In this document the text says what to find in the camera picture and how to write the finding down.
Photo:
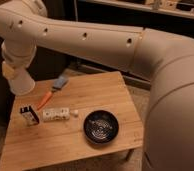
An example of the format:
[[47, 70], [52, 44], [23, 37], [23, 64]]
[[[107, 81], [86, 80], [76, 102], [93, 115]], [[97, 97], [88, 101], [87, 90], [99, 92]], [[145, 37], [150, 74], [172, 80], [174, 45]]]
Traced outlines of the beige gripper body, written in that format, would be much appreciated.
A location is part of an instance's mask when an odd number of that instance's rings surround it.
[[11, 80], [17, 77], [19, 69], [26, 69], [30, 66], [36, 55], [36, 46], [29, 44], [4, 41], [1, 45], [2, 75]]

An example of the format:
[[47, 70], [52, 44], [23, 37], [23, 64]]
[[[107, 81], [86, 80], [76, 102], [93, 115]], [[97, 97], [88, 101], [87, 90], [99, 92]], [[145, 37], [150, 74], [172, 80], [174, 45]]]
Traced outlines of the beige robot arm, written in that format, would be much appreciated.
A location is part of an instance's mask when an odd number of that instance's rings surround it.
[[194, 171], [194, 39], [149, 28], [51, 19], [41, 0], [0, 5], [3, 74], [16, 95], [38, 47], [128, 71], [151, 82], [142, 171]]

